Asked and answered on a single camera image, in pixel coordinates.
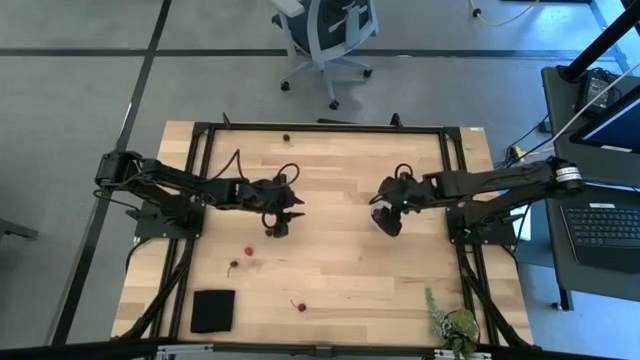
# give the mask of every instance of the gray floor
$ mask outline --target gray floor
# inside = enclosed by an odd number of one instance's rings
[[[511,26],[489,29],[469,17],[464,1],[397,3],[376,2],[381,34],[365,48],[580,50],[600,32],[586,5],[545,4]],[[495,21],[526,6],[478,3]],[[0,48],[146,48],[160,5],[159,0],[52,0],[46,5],[3,1]],[[281,34],[270,24],[272,13],[266,0],[174,1],[160,47],[283,48]],[[341,70],[336,82],[341,108],[334,112],[327,108],[319,74],[292,82],[290,92],[279,90],[278,79],[291,67],[284,57],[156,58],[129,149],[151,156],[165,121],[220,121],[223,111],[235,122],[310,123],[325,117],[379,124],[398,112],[405,124],[484,127],[498,161],[510,142],[546,114],[540,69],[566,63],[433,57],[359,60],[369,62],[374,75],[363,81],[359,74]],[[0,57],[0,83],[5,85],[0,90],[0,217],[40,231],[36,242],[6,237],[0,243],[0,348],[46,342],[93,205],[97,159],[113,147],[141,63],[137,57]],[[597,65],[620,71],[611,61]],[[534,135],[522,145],[530,147],[542,138]],[[133,227],[122,208],[109,209],[71,342],[108,338]],[[629,316],[640,311],[640,304],[578,294],[575,312],[558,313],[548,307],[557,300],[553,271],[521,266],[520,274],[538,345],[640,357],[634,338],[640,329]]]

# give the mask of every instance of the laptop screen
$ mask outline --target laptop screen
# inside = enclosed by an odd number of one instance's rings
[[[616,150],[640,149],[640,98],[582,136]]]

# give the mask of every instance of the black cable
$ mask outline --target black cable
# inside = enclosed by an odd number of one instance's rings
[[[516,238],[516,246],[513,248],[514,256],[516,251],[518,251],[518,245],[520,245],[520,237],[522,236],[522,229],[524,228],[524,220],[527,218],[527,215],[529,214],[529,209],[531,209],[531,203],[527,204],[527,208],[524,210],[524,215],[522,216],[522,221],[520,222],[520,228],[518,229],[518,237]]]
[[[233,155],[231,156],[231,159],[229,159],[229,162],[227,162],[227,164],[222,168],[222,170],[220,170],[217,174],[215,174],[212,178],[207,179],[207,180],[211,180],[211,179],[217,179],[220,175],[222,175],[225,171],[227,171],[227,169],[229,168],[229,166],[231,165],[231,163],[233,162],[233,159],[236,159],[236,162],[238,164],[238,173],[240,174],[240,177],[244,180],[246,179],[244,177],[244,174],[242,173],[242,166],[240,164],[240,149],[236,149],[236,151],[233,153]]]
[[[266,217],[267,217],[267,213],[262,213],[262,217],[260,218],[260,220],[262,221],[262,226],[264,226],[264,228],[267,230],[275,229],[276,224],[278,223],[278,219],[276,218],[276,222],[273,225],[267,225]]]
[[[285,164],[283,167],[280,168],[280,170],[278,170],[278,173],[276,174],[276,176],[280,176],[280,174],[282,174],[284,169],[286,169],[286,168],[288,168],[290,166],[293,166],[296,169],[296,176],[294,176],[292,180],[282,184],[281,185],[282,187],[289,186],[289,185],[293,184],[296,180],[298,180],[298,176],[300,176],[300,166],[298,166],[298,164],[296,164],[296,163]]]
[[[110,201],[110,202],[112,202],[112,203],[116,203],[116,204],[119,204],[119,205],[126,206],[126,207],[128,207],[128,208],[131,208],[131,209],[133,209],[133,210],[140,211],[140,209],[138,209],[137,207],[135,207],[135,206],[133,206],[133,205],[131,205],[131,204],[127,204],[127,203],[122,202],[122,201],[118,201],[118,200],[114,200],[114,199],[109,199],[109,198],[106,198],[106,197],[104,197],[104,196],[98,195],[98,192],[100,192],[100,191],[102,191],[102,189],[95,190],[95,191],[93,192],[93,196],[97,197],[98,199],[107,200],[107,201]]]
[[[540,148],[541,148],[542,146],[544,146],[546,143],[548,143],[549,141],[551,141],[551,139],[553,139],[553,138],[552,138],[552,137],[551,137],[551,138],[548,138],[547,140],[545,140],[545,141],[541,142],[540,144],[538,144],[538,145],[534,146],[534,148],[533,148],[533,149],[531,149],[531,150],[527,151],[526,153],[524,153],[524,155],[520,156],[519,158],[517,158],[517,159],[515,159],[514,161],[512,161],[511,163],[509,163],[509,164],[507,165],[507,169],[508,169],[508,168],[510,168],[510,167],[512,167],[512,166],[513,166],[513,164],[518,163],[518,161],[520,161],[520,160],[522,160],[522,159],[526,158],[526,157],[527,157],[527,155],[529,155],[529,154],[531,154],[532,152],[534,152],[534,151],[536,151],[536,150],[540,149]]]
[[[409,169],[409,176],[413,177],[413,168],[411,167],[411,165],[405,164],[405,163],[402,163],[402,164],[396,166],[396,169],[393,171],[393,176],[396,179],[400,178],[400,176],[398,174],[398,170],[400,170],[403,166]]]
[[[140,246],[144,245],[150,239],[151,238],[140,238],[140,241],[137,244],[135,244],[131,248],[131,250],[129,250],[129,253],[127,254],[127,261],[125,262],[125,266],[124,266],[125,274],[127,273],[127,271],[129,271],[129,263],[131,262],[131,257],[133,256],[133,253],[136,252],[136,249],[138,249]]]
[[[507,146],[507,150],[505,150],[505,155],[504,155],[504,161],[501,163],[501,165],[499,166],[504,166],[507,164],[510,164],[511,162],[509,161],[509,149],[511,149],[512,146],[514,146],[515,144],[519,143],[520,141],[522,141],[524,138],[526,138],[527,136],[529,136],[532,132],[534,132],[538,127],[540,127],[540,124],[544,123],[545,120],[547,120],[549,118],[549,114],[545,115],[545,117],[542,119],[542,121],[540,121],[539,123],[536,124],[536,126],[533,127],[533,129],[529,130],[526,134],[524,134],[520,139],[514,141],[511,145]]]
[[[524,210],[524,215],[522,216],[522,220],[520,222],[520,227],[518,228],[518,236],[516,237],[516,245],[513,249],[509,250],[505,245],[502,245],[504,251],[509,253],[514,261],[517,262],[515,253],[518,251],[518,245],[520,245],[520,237],[522,236],[522,229],[524,228],[524,221],[527,218],[527,214],[529,214],[529,209],[531,209],[531,203],[527,204],[527,208]]]

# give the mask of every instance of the office chair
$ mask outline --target office chair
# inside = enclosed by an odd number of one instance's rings
[[[342,56],[362,44],[369,36],[378,35],[378,18],[373,0],[272,0],[278,14],[271,22],[287,37],[287,55],[296,57],[296,48],[310,57],[280,80],[280,89],[289,91],[289,80],[317,66],[323,73],[332,110],[340,103],[333,92],[330,64],[340,64],[363,70],[364,78],[373,70]]]

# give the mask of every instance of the wooden table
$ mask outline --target wooden table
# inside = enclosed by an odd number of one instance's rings
[[[183,169],[193,122],[167,123],[158,159]],[[467,167],[492,168],[484,131],[462,128]],[[383,178],[401,162],[415,174],[442,171],[437,136],[223,131],[215,134],[209,174],[216,173],[236,149],[249,179],[272,178],[288,162],[302,169],[292,185],[305,205],[282,239],[265,236],[260,216],[209,208],[196,242],[179,339],[267,344],[439,346],[431,331],[424,291],[431,287],[444,312],[463,307],[455,249],[449,243],[444,209],[411,214],[402,233],[391,238],[369,220],[368,200]],[[455,164],[455,151],[450,146]],[[194,169],[200,168],[201,156]],[[233,165],[225,176],[238,172]],[[158,291],[167,240],[151,240],[131,260],[113,335],[131,327]],[[254,255],[243,249],[251,246]],[[483,247],[491,294],[507,321],[531,342],[529,322],[515,264],[500,247]],[[472,256],[469,259],[473,266]],[[229,263],[239,262],[231,269]],[[189,331],[193,291],[234,289],[230,332]],[[300,313],[291,304],[304,303]],[[486,342],[480,302],[476,314]],[[161,335],[168,333],[173,298],[167,301]]]

